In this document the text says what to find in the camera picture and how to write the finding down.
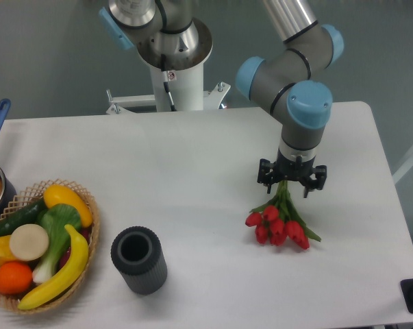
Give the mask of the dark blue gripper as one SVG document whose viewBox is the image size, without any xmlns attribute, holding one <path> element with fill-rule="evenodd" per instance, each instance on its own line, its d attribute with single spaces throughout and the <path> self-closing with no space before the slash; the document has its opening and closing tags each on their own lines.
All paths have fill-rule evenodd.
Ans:
<svg viewBox="0 0 413 329">
<path fill-rule="evenodd" d="M 313 167 L 314 158 L 309 161 L 289 160 L 279 153 L 276 162 L 261 158 L 258 167 L 257 183 L 271 193 L 272 186 L 282 180 L 300 182 L 304 187 L 303 197 L 314 190 L 321 191 L 327 179 L 327 166 Z"/>
</svg>

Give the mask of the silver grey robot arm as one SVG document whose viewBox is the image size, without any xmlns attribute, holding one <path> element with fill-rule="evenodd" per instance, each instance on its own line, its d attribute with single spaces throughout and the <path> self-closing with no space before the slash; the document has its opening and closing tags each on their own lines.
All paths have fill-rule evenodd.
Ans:
<svg viewBox="0 0 413 329">
<path fill-rule="evenodd" d="M 314 159 L 333 97 L 312 76 L 342 55 L 344 41 L 335 27 L 319 24 L 307 1 L 265 1 L 264 7 L 285 51 L 271 61 L 247 59 L 235 81 L 244 97 L 282 126 L 277 158 L 260 161 L 257 181 L 268 187 L 294 181 L 305 192 L 321 190 L 327 168 Z M 203 65 L 213 42 L 191 1 L 109 1 L 99 18 L 119 47 L 136 49 L 148 65 L 158 111 L 205 108 Z"/>
</svg>

